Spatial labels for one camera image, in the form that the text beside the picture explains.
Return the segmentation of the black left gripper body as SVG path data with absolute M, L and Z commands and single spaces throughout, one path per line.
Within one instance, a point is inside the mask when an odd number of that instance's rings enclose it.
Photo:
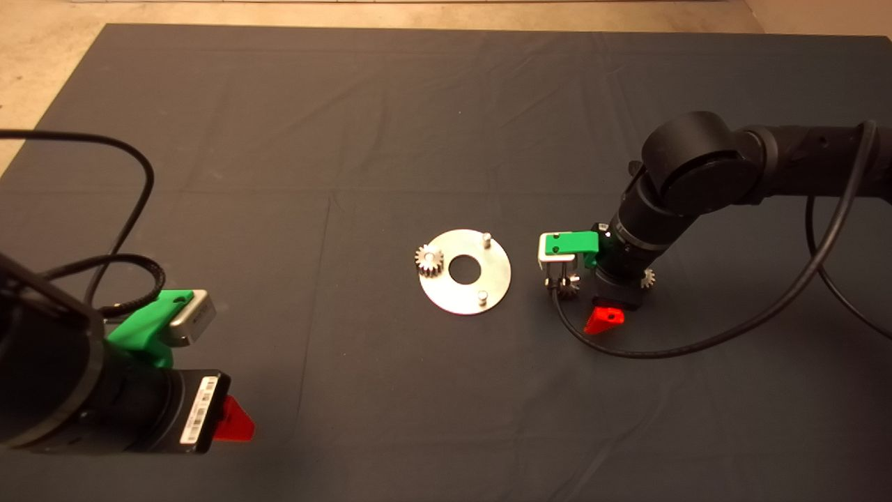
M 173 370 L 171 380 L 157 452 L 203 455 L 213 444 L 231 378 L 220 370 Z

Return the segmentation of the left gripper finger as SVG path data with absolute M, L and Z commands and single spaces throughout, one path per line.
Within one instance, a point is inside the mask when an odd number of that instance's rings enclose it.
M 256 425 L 252 417 L 233 396 L 226 396 L 217 413 L 213 441 L 250 442 L 255 432 Z

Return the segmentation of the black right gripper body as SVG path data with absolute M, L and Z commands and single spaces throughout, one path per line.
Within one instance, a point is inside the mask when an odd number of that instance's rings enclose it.
M 611 307 L 636 311 L 644 304 L 646 289 L 643 288 L 645 274 L 634 279 L 614 277 L 598 267 L 593 272 L 593 306 Z

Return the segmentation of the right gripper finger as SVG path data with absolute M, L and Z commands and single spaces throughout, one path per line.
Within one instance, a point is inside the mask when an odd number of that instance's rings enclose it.
M 625 322 L 625 312 L 611 306 L 594 306 L 586 324 L 584 334 L 598 335 L 611 328 L 621 326 Z

